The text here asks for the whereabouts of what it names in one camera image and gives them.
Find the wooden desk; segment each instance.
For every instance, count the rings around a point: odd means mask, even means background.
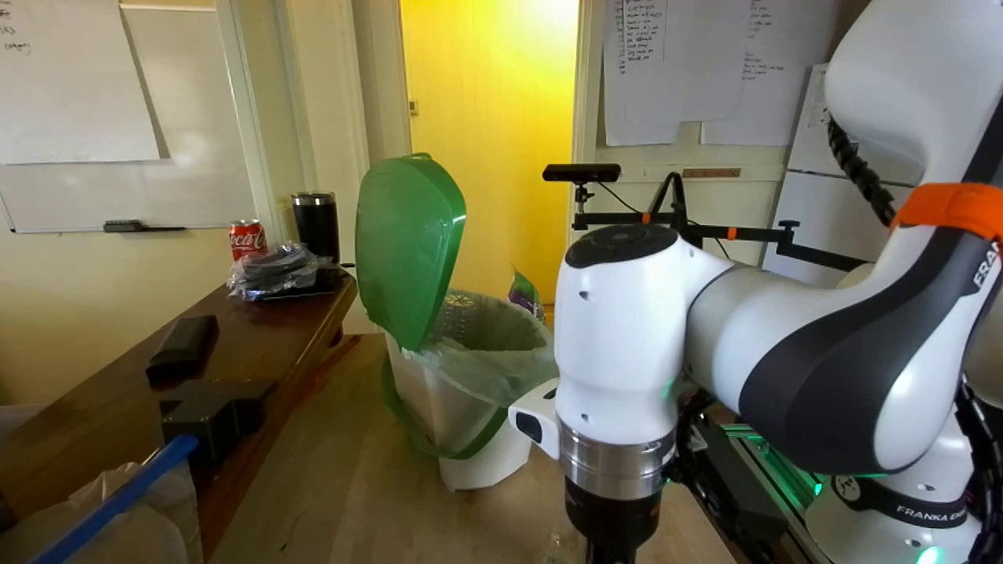
[[[581,564],[554,462],[534,462],[496,490],[445,491],[431,457],[384,410],[379,336],[350,338],[326,385],[284,423],[212,564]],[[695,498],[667,486],[640,564],[733,556]]]
[[[183,314],[212,314],[219,324],[203,380],[275,382],[265,397],[263,428],[245,434],[224,465],[202,481],[206,556],[278,434],[297,388],[307,382],[304,376],[343,331],[350,300],[355,279],[343,277],[343,292],[326,299],[245,305],[230,299],[224,289],[217,289]],[[0,442],[0,491],[14,516],[55,505],[100,469],[144,462],[163,444],[160,403],[144,369],[170,326],[172,324]]]

